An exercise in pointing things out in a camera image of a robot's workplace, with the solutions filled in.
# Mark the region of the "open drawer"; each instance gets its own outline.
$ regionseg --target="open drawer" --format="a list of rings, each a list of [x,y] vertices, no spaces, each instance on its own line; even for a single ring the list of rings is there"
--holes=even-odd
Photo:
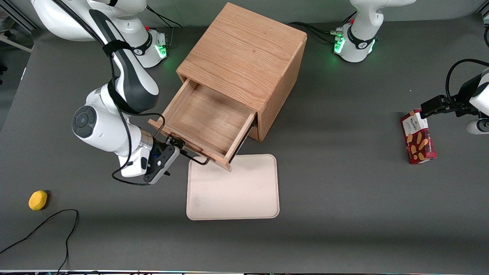
[[[163,134],[231,171],[230,162],[253,126],[256,112],[187,78],[163,113]],[[148,121],[159,129],[162,119]]]

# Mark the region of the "gray table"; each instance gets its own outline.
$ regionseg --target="gray table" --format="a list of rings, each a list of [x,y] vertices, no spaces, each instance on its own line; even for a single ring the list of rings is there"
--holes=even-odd
[[[331,29],[337,24],[324,24]],[[204,28],[175,30],[170,58],[149,69],[162,112],[181,83],[175,69]],[[0,247],[64,208],[80,210],[68,269],[289,273],[489,273],[489,137],[472,117],[429,119],[438,159],[409,165],[400,117],[444,93],[449,67],[487,60],[480,16],[388,22],[374,52],[348,64],[310,36],[297,84],[263,143],[240,154],[277,158],[280,214],[271,220],[190,221],[188,160],[153,186],[111,179],[115,155],[71,132],[85,97],[110,78],[96,43],[36,34],[0,136]],[[461,65],[452,90],[480,73]],[[153,131],[146,118],[132,118]],[[33,191],[53,193],[33,212]],[[73,213],[0,256],[2,269],[56,269]]]

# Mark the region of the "green led light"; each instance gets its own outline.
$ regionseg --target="green led light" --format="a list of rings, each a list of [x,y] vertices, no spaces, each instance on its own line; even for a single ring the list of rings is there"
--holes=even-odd
[[[374,47],[375,44],[375,39],[372,41],[372,45],[370,45],[370,50],[368,50],[368,53],[372,52],[372,48]]]
[[[334,51],[336,53],[341,53],[341,50],[343,49],[343,45],[345,45],[345,39],[342,37],[340,41],[336,42],[336,45],[334,45]]]
[[[166,57],[166,46],[155,45],[155,48],[162,59]]]

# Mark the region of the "yellow object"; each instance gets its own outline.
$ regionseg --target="yellow object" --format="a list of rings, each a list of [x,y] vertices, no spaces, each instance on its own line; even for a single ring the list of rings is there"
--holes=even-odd
[[[47,193],[42,190],[36,191],[29,199],[29,207],[32,210],[41,210],[46,205],[46,201]]]

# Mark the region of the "white tray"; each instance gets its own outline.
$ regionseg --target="white tray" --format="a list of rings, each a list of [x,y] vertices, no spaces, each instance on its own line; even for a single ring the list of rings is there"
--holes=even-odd
[[[209,163],[188,165],[187,217],[191,220],[271,219],[279,211],[277,160],[235,156],[228,172]]]

